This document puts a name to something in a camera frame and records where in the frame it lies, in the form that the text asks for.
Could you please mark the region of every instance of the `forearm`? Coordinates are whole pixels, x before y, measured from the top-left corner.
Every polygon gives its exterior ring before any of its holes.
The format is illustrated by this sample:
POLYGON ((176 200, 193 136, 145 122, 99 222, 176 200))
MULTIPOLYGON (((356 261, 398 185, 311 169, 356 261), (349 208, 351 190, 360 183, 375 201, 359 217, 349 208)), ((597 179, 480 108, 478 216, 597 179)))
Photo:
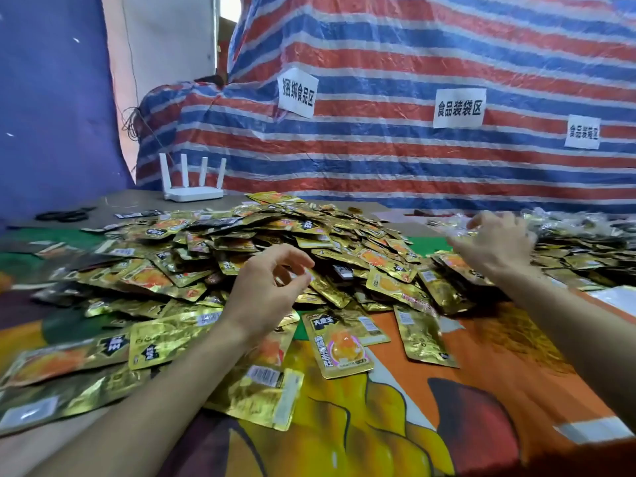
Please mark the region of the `forearm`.
POLYGON ((154 476, 246 350, 246 338, 219 321, 168 369, 38 465, 29 477, 154 476))
POLYGON ((552 284, 535 268, 506 268, 492 276, 585 382, 636 430, 636 325, 552 284))

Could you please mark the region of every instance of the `hand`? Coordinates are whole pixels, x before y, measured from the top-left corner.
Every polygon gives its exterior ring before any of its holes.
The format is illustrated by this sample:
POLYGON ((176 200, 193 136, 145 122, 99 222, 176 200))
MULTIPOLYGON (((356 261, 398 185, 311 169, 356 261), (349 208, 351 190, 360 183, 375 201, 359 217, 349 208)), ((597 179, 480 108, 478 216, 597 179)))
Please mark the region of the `hand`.
POLYGON ((526 271, 536 238, 529 235, 525 221, 511 212, 497 216, 482 212, 468 222, 468 229, 479 228, 474 237, 449 238, 453 247, 475 271, 496 282, 509 270, 526 271))
POLYGON ((252 256, 238 273, 223 310, 221 321, 232 324, 249 342, 272 331, 311 281, 305 268, 314 265, 312 258, 289 244, 267 248, 252 256), (284 267, 288 266, 296 277, 284 267), (285 283, 279 287, 274 278, 285 283))

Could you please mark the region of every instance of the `plastic sheet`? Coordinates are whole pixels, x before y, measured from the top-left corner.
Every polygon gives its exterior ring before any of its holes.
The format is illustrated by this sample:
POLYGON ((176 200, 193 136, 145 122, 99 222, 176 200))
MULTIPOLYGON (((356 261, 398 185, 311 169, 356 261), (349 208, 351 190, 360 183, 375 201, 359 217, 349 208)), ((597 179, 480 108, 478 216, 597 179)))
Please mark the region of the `plastic sheet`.
POLYGON ((160 189, 171 151, 194 184, 203 156, 209 184, 227 158, 229 192, 636 213, 636 28, 608 0, 243 2, 222 91, 180 82, 141 103, 141 187, 160 189), (319 79, 312 119, 277 108, 290 67, 319 79), (437 90, 460 87, 486 89, 483 125, 434 129, 437 90), (571 114, 601 119, 598 150, 565 146, 571 114))

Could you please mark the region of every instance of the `blue wall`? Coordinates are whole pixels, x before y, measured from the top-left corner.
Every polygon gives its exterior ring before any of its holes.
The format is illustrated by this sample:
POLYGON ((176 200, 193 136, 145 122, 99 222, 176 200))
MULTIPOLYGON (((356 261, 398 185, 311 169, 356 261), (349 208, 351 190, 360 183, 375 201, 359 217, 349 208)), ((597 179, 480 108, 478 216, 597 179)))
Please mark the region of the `blue wall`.
POLYGON ((101 0, 0 0, 0 16, 0 230, 132 187, 101 0))

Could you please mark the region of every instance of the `bright light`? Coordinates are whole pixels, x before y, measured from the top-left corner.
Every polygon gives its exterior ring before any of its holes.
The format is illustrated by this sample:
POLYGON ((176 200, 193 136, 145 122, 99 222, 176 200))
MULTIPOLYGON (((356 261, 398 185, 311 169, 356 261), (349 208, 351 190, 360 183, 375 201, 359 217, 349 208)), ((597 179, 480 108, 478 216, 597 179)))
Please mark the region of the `bright light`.
POLYGON ((238 22, 240 18, 240 0, 221 0, 221 16, 238 22))

